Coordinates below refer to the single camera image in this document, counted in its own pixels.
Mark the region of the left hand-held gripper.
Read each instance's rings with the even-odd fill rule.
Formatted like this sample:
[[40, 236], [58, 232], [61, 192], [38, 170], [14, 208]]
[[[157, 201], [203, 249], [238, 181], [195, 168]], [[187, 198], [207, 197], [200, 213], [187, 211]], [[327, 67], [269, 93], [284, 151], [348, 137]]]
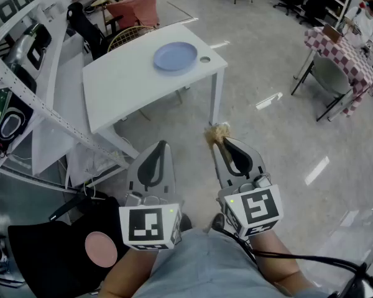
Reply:
[[123, 243], [135, 250], [171, 250], [180, 241], [182, 198], [175, 192], [170, 145], [161, 140], [146, 148], [127, 179], [126, 203], [119, 208]]

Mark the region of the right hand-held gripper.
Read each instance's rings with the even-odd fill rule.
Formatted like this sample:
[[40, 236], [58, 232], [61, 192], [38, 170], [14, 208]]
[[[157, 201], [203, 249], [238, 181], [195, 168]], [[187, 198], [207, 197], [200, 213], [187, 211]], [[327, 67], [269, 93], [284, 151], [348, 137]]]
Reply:
[[213, 144], [221, 185], [217, 201], [236, 235], [248, 238], [273, 229], [283, 218], [279, 187], [270, 182], [261, 155], [231, 137]]

